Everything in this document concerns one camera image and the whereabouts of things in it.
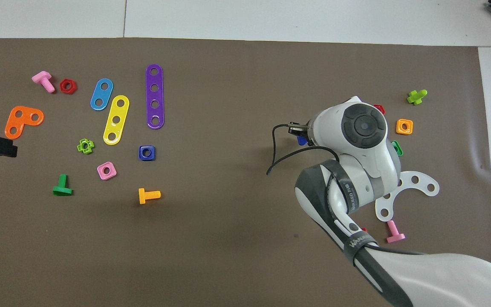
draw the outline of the orange square nut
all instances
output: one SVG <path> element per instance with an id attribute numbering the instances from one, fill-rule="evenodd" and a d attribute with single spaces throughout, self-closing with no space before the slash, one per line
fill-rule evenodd
<path id="1" fill-rule="evenodd" d="M 414 123 L 411 120 L 405 120 L 405 119 L 399 119 L 397 121 L 397 128 L 395 129 L 395 132 L 399 134 L 412 134 L 413 133 L 413 126 Z"/>

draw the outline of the green plastic piece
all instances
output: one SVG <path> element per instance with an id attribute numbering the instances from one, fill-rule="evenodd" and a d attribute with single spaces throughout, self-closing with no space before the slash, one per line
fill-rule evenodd
<path id="1" fill-rule="evenodd" d="M 56 196 L 67 196 L 71 195 L 73 190 L 70 188 L 66 188 L 66 181 L 68 179 L 68 175 L 61 174 L 58 179 L 58 186 L 52 188 L 52 194 Z"/>
<path id="2" fill-rule="evenodd" d="M 409 103 L 414 103 L 414 105 L 419 105 L 422 103 L 422 98 L 427 95 L 427 90 L 421 90 L 419 92 L 417 91 L 412 91 L 409 93 L 409 97 L 407 98 L 407 101 Z"/>
<path id="3" fill-rule="evenodd" d="M 92 148 L 94 148 L 94 142 L 89 141 L 87 139 L 80 140 L 77 145 L 78 151 L 86 155 L 90 155 L 92 153 Z"/>
<path id="4" fill-rule="evenodd" d="M 395 148 L 395 151 L 397 151 L 397 155 L 401 157 L 403 155 L 403 150 L 401 149 L 399 142 L 393 141 L 391 142 L 391 145 L 393 145 L 393 148 Z"/>

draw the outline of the yellow bolt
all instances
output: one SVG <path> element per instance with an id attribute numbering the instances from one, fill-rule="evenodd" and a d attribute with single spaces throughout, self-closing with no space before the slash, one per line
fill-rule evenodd
<path id="1" fill-rule="evenodd" d="M 160 191 L 145 192 L 142 187 L 138 189 L 138 193 L 140 195 L 140 204 L 145 204 L 145 200 L 156 200 L 161 196 Z"/>

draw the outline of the white floor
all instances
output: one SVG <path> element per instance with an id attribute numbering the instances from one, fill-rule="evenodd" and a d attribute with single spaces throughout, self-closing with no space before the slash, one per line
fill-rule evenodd
<path id="1" fill-rule="evenodd" d="M 491 14 L 486 4 L 481 0 L 0 0 L 0 38 L 479 46 L 491 153 Z"/>

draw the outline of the red hexagonal nut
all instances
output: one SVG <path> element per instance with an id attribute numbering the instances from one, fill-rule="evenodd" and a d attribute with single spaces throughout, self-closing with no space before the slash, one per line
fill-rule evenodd
<path id="1" fill-rule="evenodd" d="M 386 110 L 384 110 L 384 107 L 381 104 L 375 104 L 373 107 L 376 107 L 378 111 L 382 112 L 382 114 L 386 113 Z"/>
<path id="2" fill-rule="evenodd" d="M 60 82 L 60 91 L 66 94 L 73 94 L 77 90 L 77 83 L 70 78 L 65 78 Z"/>

